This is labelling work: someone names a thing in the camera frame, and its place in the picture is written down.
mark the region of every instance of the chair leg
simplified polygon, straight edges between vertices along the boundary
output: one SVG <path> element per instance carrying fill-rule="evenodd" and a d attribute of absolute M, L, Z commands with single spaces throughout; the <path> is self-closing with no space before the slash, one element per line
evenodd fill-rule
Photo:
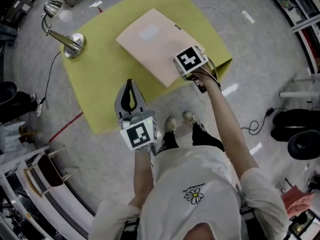
<path fill-rule="evenodd" d="M 33 183 L 31 182 L 31 180 L 29 179 L 29 176 L 27 174 L 27 169 L 23 170 L 24 172 L 24 176 L 26 179 L 26 182 L 28 183 L 28 185 L 30 186 L 30 188 L 32 189 L 32 191 L 40 198 L 42 198 L 43 196 L 37 191 L 37 189 L 35 188 L 35 186 L 33 185 Z"/>
<path fill-rule="evenodd" d="M 27 169 L 25 169 L 26 171 L 30 171 L 31 169 L 35 168 L 38 164 L 34 164 L 34 165 L 31 165 L 30 167 L 28 167 Z"/>
<path fill-rule="evenodd" d="M 22 137 L 22 136 L 36 134 L 36 133 L 37 133 L 36 131 L 24 132 L 24 133 L 21 133 L 20 136 Z"/>
<path fill-rule="evenodd" d="M 75 172 L 78 171 L 78 170 L 79 170 L 79 167 L 77 167 L 73 172 L 67 173 L 66 175 L 64 175 L 64 176 L 62 177 L 63 182 L 65 182 L 67 179 L 69 179 L 69 178 L 70 178 L 72 175 L 74 175 Z"/>
<path fill-rule="evenodd" d="M 57 150 L 49 153 L 47 156 L 48 156 L 49 158 L 53 158 L 56 153 L 58 153 L 58 152 L 60 152 L 60 151 L 62 151 L 62 150 L 65 150 L 66 148 L 67 148 L 66 146 L 63 146 L 63 147 L 61 147 L 61 148 L 59 148 L 59 149 L 57 149 Z"/>
<path fill-rule="evenodd" d="M 46 193 L 48 193 L 51 188 L 52 188 L 52 186 L 50 186 L 45 191 L 43 191 L 42 194 L 41 194 L 41 197 L 43 197 Z"/>

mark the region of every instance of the lamp shade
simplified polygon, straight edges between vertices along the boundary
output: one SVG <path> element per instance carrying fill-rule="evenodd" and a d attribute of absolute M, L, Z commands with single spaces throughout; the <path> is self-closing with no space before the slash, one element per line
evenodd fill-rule
<path fill-rule="evenodd" d="M 53 18 L 54 16 L 56 16 L 58 12 L 61 10 L 61 8 L 62 8 L 62 2 L 58 2 L 58 1 L 48 1 L 43 7 L 44 12 L 50 18 Z"/>

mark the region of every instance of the sneaker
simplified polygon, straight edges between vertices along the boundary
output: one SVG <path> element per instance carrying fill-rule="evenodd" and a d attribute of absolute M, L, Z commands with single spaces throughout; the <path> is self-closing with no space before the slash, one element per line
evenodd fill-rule
<path fill-rule="evenodd" d="M 36 108 L 36 111 L 35 111 L 37 118 L 40 117 L 40 115 L 41 115 L 41 109 L 42 109 L 42 106 L 43 106 L 43 104 L 40 104 L 41 99 L 39 99 L 38 102 L 39 102 L 39 103 L 38 103 L 38 107 Z"/>
<path fill-rule="evenodd" d="M 165 121 L 165 132 L 169 133 L 175 133 L 177 129 L 177 118 L 174 116 L 168 117 L 168 119 Z"/>
<path fill-rule="evenodd" d="M 31 98 L 31 102 L 34 102 L 37 99 L 37 95 L 31 94 L 30 98 Z"/>
<path fill-rule="evenodd" d="M 201 125 L 197 116 L 194 113 L 192 113 L 191 111 L 183 112 L 183 118 L 184 118 L 185 122 L 188 125 L 190 125 L 191 127 L 194 127 L 195 124 Z"/>

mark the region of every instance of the black cable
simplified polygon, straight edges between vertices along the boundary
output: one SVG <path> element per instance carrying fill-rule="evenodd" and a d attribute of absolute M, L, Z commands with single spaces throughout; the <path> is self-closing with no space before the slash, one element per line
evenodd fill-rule
<path fill-rule="evenodd" d="M 320 106 L 314 106 L 313 108 L 310 109 L 310 111 L 312 111 L 314 109 L 320 109 Z"/>
<path fill-rule="evenodd" d="M 151 165 L 151 167 L 153 168 L 154 167 L 154 165 L 152 164 L 152 162 L 151 162 L 151 151 L 152 151 L 152 147 L 150 147 L 150 151 L 148 152 L 149 153 L 149 160 L 150 160 L 150 165 Z"/>
<path fill-rule="evenodd" d="M 253 136 L 258 135 L 258 134 L 261 132 L 261 130 L 262 130 L 262 128 L 264 127 L 264 125 L 265 125 L 265 120 L 266 120 L 266 118 L 267 118 L 268 116 L 270 116 L 275 110 L 285 110 L 285 111 L 289 111 L 289 109 L 282 108 L 282 107 L 271 108 L 271 109 L 269 109 L 269 110 L 265 113 L 265 116 L 264 116 L 263 122 L 262 122 L 262 126 L 261 126 L 261 128 L 260 128 L 259 130 L 258 130 L 258 128 L 259 128 L 259 123 L 258 123 L 257 120 L 251 121 L 251 123 L 250 123 L 250 125 L 249 125 L 249 128 L 248 128 L 248 127 L 242 127 L 241 130 L 242 130 L 242 129 L 246 129 L 246 130 L 249 131 L 249 134 L 250 134 L 250 135 L 253 135 Z M 253 123 L 256 123 L 256 128 L 252 128 L 252 127 L 251 127 Z"/>
<path fill-rule="evenodd" d="M 54 56 L 53 61 L 51 63 L 51 67 L 50 67 L 50 72 L 49 72 L 49 78 L 48 78 L 48 82 L 46 82 L 46 88 L 45 88 L 45 93 L 44 93 L 44 97 L 43 99 L 40 101 L 40 104 L 44 103 L 46 98 L 47 98 L 47 90 L 48 90 L 48 85 L 49 85 L 49 81 L 50 81 L 50 76 L 51 76 L 51 70 L 52 70 L 52 66 L 55 62 L 56 57 L 60 54 L 61 52 L 59 51 L 56 56 Z"/>
<path fill-rule="evenodd" d="M 310 180 L 310 178 L 308 178 L 308 180 L 306 181 L 306 176 L 307 176 L 309 167 L 310 167 L 310 160 L 309 160 L 309 162 L 307 164 L 307 169 L 306 169 L 305 174 L 304 174 L 304 188 L 306 188 L 308 186 L 308 181 Z"/>
<path fill-rule="evenodd" d="M 202 75 L 205 75 L 205 76 L 211 78 L 213 81 L 215 81 L 215 83 L 219 86 L 219 89 L 221 90 L 220 83 L 217 81 L 217 79 L 214 78 L 213 75 L 209 74 L 209 73 L 208 73 L 205 69 L 203 69 L 202 67 L 199 67 L 199 69 L 201 69 L 201 70 L 203 71 L 203 73 L 197 71 L 197 72 L 196 72 L 197 74 L 202 74 Z"/>
<path fill-rule="evenodd" d="M 258 134 L 261 132 L 262 128 L 264 127 L 266 117 L 267 117 L 267 115 L 264 116 L 262 126 L 261 126 L 261 128 L 260 128 L 260 130 L 259 130 L 258 132 L 256 132 L 256 133 L 251 133 L 251 132 L 256 131 L 256 130 L 259 128 L 259 123 L 258 123 L 257 120 L 253 120 L 253 121 L 250 123 L 249 128 L 248 128 L 248 127 L 242 127 L 241 130 L 242 130 L 242 129 L 247 129 L 247 130 L 249 130 L 249 134 L 250 134 L 250 135 L 258 135 Z M 251 125 L 252 125 L 254 122 L 256 122 L 256 128 L 252 129 L 252 128 L 251 128 Z"/>
<path fill-rule="evenodd" d="M 290 109 L 286 109 L 286 108 L 283 108 L 283 107 L 276 107 L 276 108 L 274 108 L 274 110 L 285 110 L 285 111 L 289 111 Z"/>

